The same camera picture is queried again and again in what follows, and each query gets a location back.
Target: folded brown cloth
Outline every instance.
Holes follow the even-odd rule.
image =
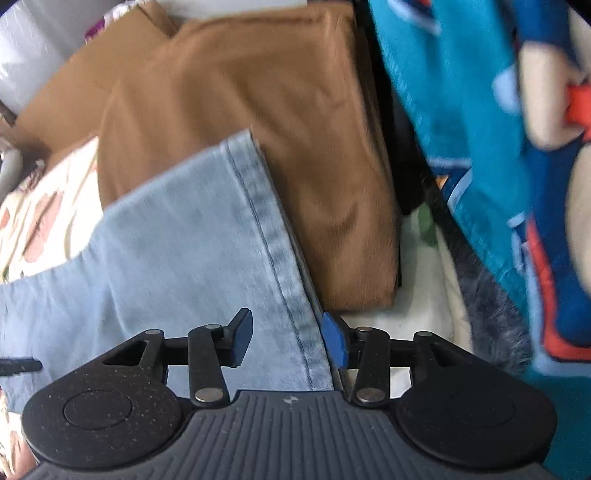
[[[323,307],[390,306],[398,208],[357,35],[344,3],[186,24],[113,90],[99,133],[103,207],[248,128]]]

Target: light blue jeans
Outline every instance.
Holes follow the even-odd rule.
[[[146,329],[186,336],[252,310],[230,390],[331,390],[320,311],[264,160],[241,132],[134,190],[105,211],[68,263],[0,286],[0,356],[43,371],[1,378],[11,411],[40,388]],[[188,395],[187,369],[168,386]]]

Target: ribbed rubber surface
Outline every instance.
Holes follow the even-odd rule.
[[[385,414],[352,407],[339,392],[241,392],[193,416],[168,450],[115,472],[43,464],[28,480],[550,480],[539,465],[509,473],[456,471],[422,456]]]

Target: cartoon print fabric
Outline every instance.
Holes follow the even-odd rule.
[[[591,28],[565,0],[370,0],[447,205],[527,314],[546,467],[591,476]]]

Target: gray fuzzy fabric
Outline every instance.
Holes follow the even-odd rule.
[[[426,180],[425,196],[456,266],[474,353],[507,372],[522,373],[532,356],[525,319],[476,256],[432,180]]]

